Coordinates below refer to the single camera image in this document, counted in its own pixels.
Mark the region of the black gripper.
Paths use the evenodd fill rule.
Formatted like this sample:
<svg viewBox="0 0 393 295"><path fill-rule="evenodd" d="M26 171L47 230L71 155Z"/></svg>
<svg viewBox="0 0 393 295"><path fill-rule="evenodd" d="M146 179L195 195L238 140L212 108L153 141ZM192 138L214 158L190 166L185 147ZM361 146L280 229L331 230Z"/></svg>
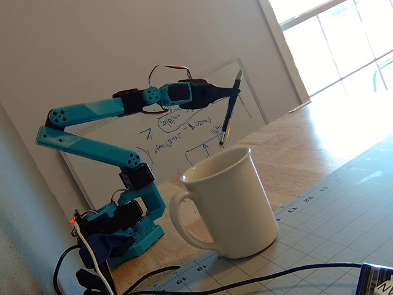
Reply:
<svg viewBox="0 0 393 295"><path fill-rule="evenodd" d="M219 98L237 96L241 90L236 87L218 88L203 79L187 79L180 82L189 82L191 87L192 100L188 103L180 104L182 109L201 109L218 100Z"/></svg>

